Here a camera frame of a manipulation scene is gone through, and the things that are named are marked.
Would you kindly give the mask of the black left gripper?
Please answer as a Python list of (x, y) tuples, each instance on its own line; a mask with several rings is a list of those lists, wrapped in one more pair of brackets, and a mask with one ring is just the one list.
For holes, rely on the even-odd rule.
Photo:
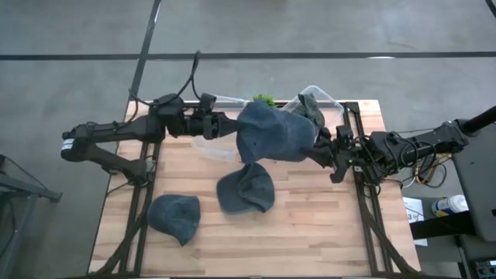
[(236, 119), (228, 118), (224, 112), (194, 113), (184, 117), (184, 133), (188, 136), (203, 136), (207, 140), (228, 136), (239, 128)]

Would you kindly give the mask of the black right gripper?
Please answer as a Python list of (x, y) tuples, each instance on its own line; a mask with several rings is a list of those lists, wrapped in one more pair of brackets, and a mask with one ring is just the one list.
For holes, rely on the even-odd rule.
[(334, 173), (330, 175), (332, 183), (340, 183), (353, 162), (353, 131), (349, 126), (337, 126), (336, 138), (332, 141), (332, 134), (327, 127), (322, 127), (318, 134), (318, 145), (328, 147), (301, 148), (301, 152), (322, 168), (333, 167)]

